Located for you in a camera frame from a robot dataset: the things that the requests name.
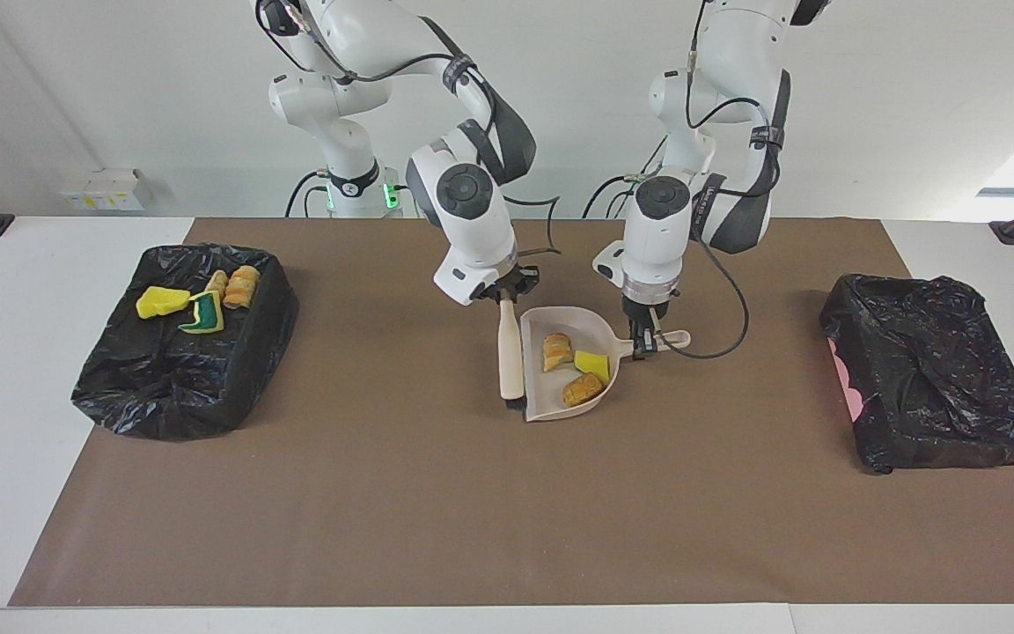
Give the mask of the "yellow green sponge piece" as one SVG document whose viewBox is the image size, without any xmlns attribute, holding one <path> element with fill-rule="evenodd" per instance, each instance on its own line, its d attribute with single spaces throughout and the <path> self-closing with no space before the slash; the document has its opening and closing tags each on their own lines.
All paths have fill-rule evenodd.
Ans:
<svg viewBox="0 0 1014 634">
<path fill-rule="evenodd" d="M 136 313 L 141 320 L 153 320 L 182 312 L 192 299 L 192 293 L 182 289 L 149 286 L 136 300 Z"/>
<path fill-rule="evenodd" d="M 193 306 L 193 321 L 178 326 L 188 335 L 209 335 L 225 329 L 222 294 L 217 290 L 203 291 L 190 297 Z"/>
<path fill-rule="evenodd" d="M 607 354 L 591 353 L 587 350 L 576 350 L 574 353 L 574 366 L 582 374 L 594 376 L 607 388 L 611 382 L 611 366 Z"/>
</svg>

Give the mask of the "beige plastic dustpan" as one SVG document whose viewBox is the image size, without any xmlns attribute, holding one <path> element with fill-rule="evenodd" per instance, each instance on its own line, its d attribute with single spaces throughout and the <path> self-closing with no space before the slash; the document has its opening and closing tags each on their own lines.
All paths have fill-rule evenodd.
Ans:
<svg viewBox="0 0 1014 634">
<path fill-rule="evenodd" d="M 635 354 L 635 342 L 620 340 L 603 316 L 581 306 L 536 306 L 519 318 L 519 327 L 528 423 L 564 420 L 594 409 L 614 384 L 621 362 Z M 574 361 L 544 370 L 544 341 L 555 334 L 569 338 L 572 352 L 607 358 L 609 381 L 590 400 L 574 406 L 564 401 L 564 389 L 584 376 Z"/>
</svg>

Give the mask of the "beige hand brush black bristles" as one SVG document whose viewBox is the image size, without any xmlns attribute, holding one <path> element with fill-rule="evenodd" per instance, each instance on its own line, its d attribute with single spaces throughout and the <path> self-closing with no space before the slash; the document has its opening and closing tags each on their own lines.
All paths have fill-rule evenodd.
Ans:
<svg viewBox="0 0 1014 634">
<path fill-rule="evenodd" d="M 496 329 L 496 354 L 498 354 L 498 381 L 500 397 L 507 409 L 525 414 L 525 374 L 515 302 L 503 299 L 498 304 L 499 320 Z"/>
</svg>

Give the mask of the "brown bread roll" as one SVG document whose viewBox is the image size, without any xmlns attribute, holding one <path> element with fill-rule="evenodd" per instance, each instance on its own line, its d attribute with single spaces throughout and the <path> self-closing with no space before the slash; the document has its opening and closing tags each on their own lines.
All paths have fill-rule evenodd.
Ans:
<svg viewBox="0 0 1014 634">
<path fill-rule="evenodd" d="M 595 400 L 605 388 L 605 382 L 595 373 L 581 373 L 561 390 L 561 402 L 567 407 L 580 406 Z"/>
</svg>

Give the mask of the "orange croissant piece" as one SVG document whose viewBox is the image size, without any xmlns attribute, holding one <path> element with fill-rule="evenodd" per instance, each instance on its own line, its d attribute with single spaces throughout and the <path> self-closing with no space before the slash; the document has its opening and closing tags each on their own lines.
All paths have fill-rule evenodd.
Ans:
<svg viewBox="0 0 1014 634">
<path fill-rule="evenodd" d="M 575 360 L 574 344 L 566 333 L 555 332 L 544 337 L 542 370 L 551 372 Z"/>
</svg>

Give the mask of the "pink bin with black bag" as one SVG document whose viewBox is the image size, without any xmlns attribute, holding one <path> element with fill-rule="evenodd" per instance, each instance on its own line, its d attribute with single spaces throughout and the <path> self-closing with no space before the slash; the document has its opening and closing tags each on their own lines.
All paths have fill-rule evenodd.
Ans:
<svg viewBox="0 0 1014 634">
<path fill-rule="evenodd" d="M 845 274 L 819 325 L 869 472 L 1014 467 L 1014 364 L 973 286 Z"/>
</svg>

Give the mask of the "black bag lined bin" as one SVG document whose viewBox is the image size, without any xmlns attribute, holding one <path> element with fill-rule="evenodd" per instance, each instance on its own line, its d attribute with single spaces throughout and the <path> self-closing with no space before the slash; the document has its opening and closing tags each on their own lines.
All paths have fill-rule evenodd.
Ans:
<svg viewBox="0 0 1014 634">
<path fill-rule="evenodd" d="M 150 286 L 196 291 L 217 270 L 259 272 L 249 308 L 223 313 L 223 329 L 189 334 L 192 309 L 142 320 Z M 203 242 L 142 253 L 77 377 L 70 401 L 117 436 L 185 441 L 224 436 L 246 420 L 285 356 L 299 302 L 274 254 Z"/>
</svg>

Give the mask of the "brown table mat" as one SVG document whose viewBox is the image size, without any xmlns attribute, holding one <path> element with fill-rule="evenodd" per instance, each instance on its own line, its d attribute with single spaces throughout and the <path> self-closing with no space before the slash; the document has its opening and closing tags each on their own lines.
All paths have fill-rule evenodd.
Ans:
<svg viewBox="0 0 1014 634">
<path fill-rule="evenodd" d="M 620 369 L 527 423 L 494 305 L 431 282 L 425 222 L 200 219 L 299 299 L 245 426 L 90 433 L 13 606 L 1014 603 L 1014 467 L 866 473 L 819 313 L 845 273 L 906 276 L 877 221 L 777 219 L 728 258 L 739 350 Z"/>
</svg>

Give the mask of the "white wall socket box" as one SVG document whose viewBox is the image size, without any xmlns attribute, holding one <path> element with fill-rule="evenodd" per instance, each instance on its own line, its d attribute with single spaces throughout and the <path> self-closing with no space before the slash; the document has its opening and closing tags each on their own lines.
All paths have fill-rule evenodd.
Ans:
<svg viewBox="0 0 1014 634">
<path fill-rule="evenodd" d="M 104 169 L 69 178 L 60 197 L 73 211 L 144 212 L 152 193 L 141 170 Z"/>
</svg>

